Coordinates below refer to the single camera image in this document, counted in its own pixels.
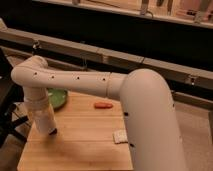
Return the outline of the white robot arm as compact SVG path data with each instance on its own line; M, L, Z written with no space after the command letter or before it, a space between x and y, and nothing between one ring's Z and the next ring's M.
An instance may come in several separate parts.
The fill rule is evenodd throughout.
M24 103L40 133L56 130L49 88L117 100L134 171L188 171L172 93L159 73L150 69L128 74L52 70L43 57L34 55L13 67L11 78L22 87Z

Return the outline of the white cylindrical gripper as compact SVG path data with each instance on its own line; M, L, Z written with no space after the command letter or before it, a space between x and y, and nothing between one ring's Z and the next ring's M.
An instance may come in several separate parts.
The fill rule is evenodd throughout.
M48 135L56 130L54 111L48 99L26 101L25 106L30 119L41 134Z

